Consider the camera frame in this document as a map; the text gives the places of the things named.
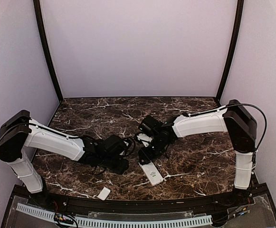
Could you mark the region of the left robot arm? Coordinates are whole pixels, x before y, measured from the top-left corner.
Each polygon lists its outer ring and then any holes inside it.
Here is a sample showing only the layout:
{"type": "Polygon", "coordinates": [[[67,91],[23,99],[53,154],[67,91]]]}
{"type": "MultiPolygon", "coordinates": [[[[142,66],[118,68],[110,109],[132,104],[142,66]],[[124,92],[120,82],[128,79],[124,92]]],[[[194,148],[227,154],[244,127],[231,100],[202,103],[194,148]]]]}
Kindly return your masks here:
{"type": "Polygon", "coordinates": [[[27,110],[19,111],[0,127],[0,160],[12,168],[42,207],[49,207],[53,197],[45,191],[46,184],[28,159],[24,147],[42,149],[122,175],[129,168],[125,155],[130,146],[131,143],[117,135],[96,140],[90,136],[59,132],[32,119],[27,110]]]}

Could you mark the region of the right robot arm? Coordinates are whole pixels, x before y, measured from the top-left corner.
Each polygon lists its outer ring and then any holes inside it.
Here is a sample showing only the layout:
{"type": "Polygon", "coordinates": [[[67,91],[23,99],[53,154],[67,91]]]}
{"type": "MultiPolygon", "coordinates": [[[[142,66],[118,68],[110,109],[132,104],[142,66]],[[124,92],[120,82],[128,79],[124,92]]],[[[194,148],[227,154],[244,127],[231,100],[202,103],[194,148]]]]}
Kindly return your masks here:
{"type": "Polygon", "coordinates": [[[257,122],[248,112],[248,104],[230,100],[227,105],[205,112],[183,113],[165,122],[146,116],[139,125],[135,140],[143,144],[138,151],[139,165],[152,186],[163,182],[163,177],[153,164],[170,144],[186,136],[227,132],[236,152],[235,190],[228,196],[232,206],[243,202],[249,188],[252,172],[256,167],[256,153],[261,144],[257,140],[257,122]]]}

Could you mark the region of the white battery cover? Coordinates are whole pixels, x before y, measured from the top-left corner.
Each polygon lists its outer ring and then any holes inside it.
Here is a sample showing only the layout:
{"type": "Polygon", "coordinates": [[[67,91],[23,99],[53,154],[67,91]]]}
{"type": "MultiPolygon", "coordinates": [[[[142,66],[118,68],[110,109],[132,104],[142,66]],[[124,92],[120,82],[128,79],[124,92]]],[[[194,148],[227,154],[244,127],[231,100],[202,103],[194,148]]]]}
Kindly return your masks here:
{"type": "Polygon", "coordinates": [[[100,200],[106,200],[109,194],[111,193],[111,190],[107,187],[103,187],[101,192],[97,195],[97,198],[100,200]]]}

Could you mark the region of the white remote control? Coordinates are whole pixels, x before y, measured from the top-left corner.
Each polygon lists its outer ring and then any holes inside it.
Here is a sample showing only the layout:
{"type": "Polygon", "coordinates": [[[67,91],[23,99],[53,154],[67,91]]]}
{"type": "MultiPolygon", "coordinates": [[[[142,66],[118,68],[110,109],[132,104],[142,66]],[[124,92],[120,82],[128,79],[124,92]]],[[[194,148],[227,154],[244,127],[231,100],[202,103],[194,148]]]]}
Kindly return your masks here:
{"type": "Polygon", "coordinates": [[[163,182],[162,175],[152,162],[144,165],[139,165],[152,186],[158,185],[163,182]]]}

